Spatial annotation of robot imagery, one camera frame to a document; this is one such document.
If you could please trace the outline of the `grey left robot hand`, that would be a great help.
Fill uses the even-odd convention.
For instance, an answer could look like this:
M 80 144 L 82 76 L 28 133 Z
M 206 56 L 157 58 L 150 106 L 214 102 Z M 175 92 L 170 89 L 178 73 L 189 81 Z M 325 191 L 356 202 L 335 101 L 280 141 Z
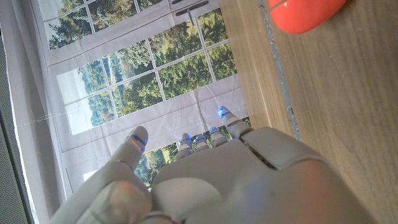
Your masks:
M 229 109 L 212 143 L 183 134 L 175 159 L 147 187 L 135 174 L 147 144 L 138 126 L 57 210 L 52 223 L 374 223 L 321 155 L 274 128 L 252 129 Z

